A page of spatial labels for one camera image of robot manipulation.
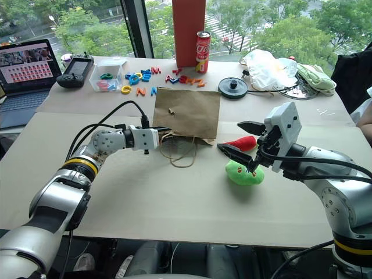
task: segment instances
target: laptop keyboard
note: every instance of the laptop keyboard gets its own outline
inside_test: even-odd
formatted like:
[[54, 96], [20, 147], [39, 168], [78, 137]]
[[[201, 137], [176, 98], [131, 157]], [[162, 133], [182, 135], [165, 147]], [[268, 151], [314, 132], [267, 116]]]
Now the laptop keyboard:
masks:
[[37, 92], [6, 98], [4, 103], [0, 106], [0, 112], [6, 112], [15, 109], [26, 109], [40, 106], [41, 103], [48, 96], [47, 92]]

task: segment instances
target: plastic bag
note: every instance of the plastic bag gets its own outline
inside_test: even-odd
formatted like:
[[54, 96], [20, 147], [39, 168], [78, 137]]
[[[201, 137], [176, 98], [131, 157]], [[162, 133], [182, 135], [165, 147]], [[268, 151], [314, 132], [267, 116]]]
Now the plastic bag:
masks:
[[276, 59], [271, 52], [261, 49], [248, 53], [242, 60], [247, 65], [251, 85], [256, 90], [281, 90], [297, 82], [297, 63], [294, 60]]

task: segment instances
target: black cable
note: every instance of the black cable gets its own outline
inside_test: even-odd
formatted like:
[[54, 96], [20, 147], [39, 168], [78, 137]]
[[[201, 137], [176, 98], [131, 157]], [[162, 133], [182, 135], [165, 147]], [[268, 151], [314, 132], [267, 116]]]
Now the black cable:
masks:
[[291, 90], [299, 85], [299, 81], [296, 82], [295, 85], [291, 87], [285, 87], [281, 90], [265, 90], [265, 91], [257, 91], [257, 90], [247, 90], [247, 92], [252, 92], [252, 93], [269, 93], [269, 92], [282, 92], [282, 91], [288, 91]]
[[72, 242], [72, 235], [73, 235], [73, 230], [71, 230], [69, 232], [69, 246], [67, 247], [65, 263], [63, 264], [63, 269], [59, 274], [59, 279], [63, 279], [63, 276], [65, 275], [65, 272], [66, 272], [67, 263], [69, 262], [69, 254], [70, 254], [70, 248], [71, 248], [71, 242]]
[[76, 143], [77, 139], [81, 136], [81, 134], [82, 134], [86, 129], [89, 129], [90, 127], [93, 127], [94, 129], [96, 129], [96, 128], [99, 127], [99, 126], [113, 128], [112, 125], [107, 125], [107, 124], [98, 124], [98, 123], [97, 123], [97, 124], [90, 124], [90, 125], [88, 125], [88, 126], [85, 126], [83, 129], [80, 130], [80, 132], [75, 136], [74, 140], [72, 141], [72, 143], [71, 143], [71, 145], [70, 145], [70, 149], [69, 149], [69, 151], [68, 151], [68, 153], [67, 153], [67, 156], [66, 156], [66, 160], [65, 160], [65, 162], [68, 161], [68, 160], [70, 159], [71, 154], [73, 154], [73, 153], [76, 151], [76, 150], [73, 151], [73, 149], [74, 149], [74, 147], [75, 147], [75, 143]]
[[301, 180], [316, 180], [316, 179], [343, 179], [343, 180], [355, 180], [355, 181], [361, 181], [366, 182], [369, 184], [372, 184], [372, 179], [360, 177], [360, 176], [338, 176], [338, 175], [332, 175], [332, 174], [325, 174], [325, 175], [319, 175], [319, 176], [300, 176], [299, 179]]
[[337, 164], [340, 166], [350, 167], [351, 169], [355, 169], [361, 171], [362, 173], [366, 174], [370, 178], [372, 178], [372, 172], [365, 169], [364, 167], [358, 166], [357, 164], [344, 162], [335, 159], [323, 159], [323, 158], [307, 158], [307, 157], [295, 157], [295, 156], [277, 156], [267, 153], [263, 148], [260, 150], [262, 156], [273, 159], [273, 160], [280, 160], [286, 162], [313, 162], [313, 163], [324, 163], [324, 164]]
[[274, 274], [270, 277], [270, 279], [275, 279], [278, 274], [281, 272], [281, 270], [283, 268], [285, 268], [291, 261], [297, 259], [298, 257], [301, 257], [302, 255], [305, 255], [307, 253], [310, 253], [310, 252], [313, 252], [315, 250], [318, 250], [318, 249], [321, 249], [321, 248], [324, 248], [324, 247], [327, 247], [329, 245], [333, 244], [333, 240], [331, 241], [327, 241], [325, 243], [322, 243], [322, 244], [318, 244], [318, 245], [315, 245], [313, 247], [310, 247], [310, 248], [307, 248], [299, 253], [297, 253], [296, 255], [290, 257], [288, 260], [286, 260], [275, 272]]
[[139, 110], [139, 112], [141, 112], [142, 116], [146, 116], [145, 112], [141, 109], [141, 107], [136, 102], [130, 100], [130, 101], [126, 101], [124, 103], [121, 103], [119, 106], [117, 106], [116, 108], [111, 110], [111, 112], [109, 112], [104, 118], [102, 118], [101, 121], [96, 124], [96, 127], [93, 127], [92, 129], [90, 129], [89, 132], [87, 132], [86, 135], [83, 136], [83, 138], [78, 142], [78, 144], [76, 145], [76, 147], [72, 151], [72, 153], [74, 153], [77, 150], [77, 148], [83, 143], [83, 141], [87, 138], [87, 136], [89, 136], [98, 127], [99, 124], [102, 124], [103, 122], [105, 122], [117, 110], [119, 110], [121, 107], [123, 107], [123, 106], [125, 106], [129, 103], [132, 103], [133, 105], [135, 105], [137, 107], [137, 109]]

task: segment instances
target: window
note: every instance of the window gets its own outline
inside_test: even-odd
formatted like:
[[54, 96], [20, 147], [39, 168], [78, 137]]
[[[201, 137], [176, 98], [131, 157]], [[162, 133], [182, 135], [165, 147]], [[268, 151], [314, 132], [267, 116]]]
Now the window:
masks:
[[370, 0], [208, 0], [210, 59], [236, 62], [260, 48], [331, 74], [337, 54], [371, 42], [371, 14]]
[[145, 4], [154, 58], [174, 58], [171, 0], [146, 0]]
[[0, 0], [0, 44], [43, 38], [58, 60], [84, 51], [133, 55], [120, 0]]

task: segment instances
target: brown paper bag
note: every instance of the brown paper bag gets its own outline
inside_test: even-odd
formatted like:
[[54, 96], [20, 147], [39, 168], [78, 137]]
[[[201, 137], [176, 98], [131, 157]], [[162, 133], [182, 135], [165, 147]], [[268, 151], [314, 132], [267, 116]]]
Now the brown paper bag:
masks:
[[158, 88], [153, 126], [166, 126], [174, 135], [201, 138], [213, 144], [219, 111], [219, 92]]

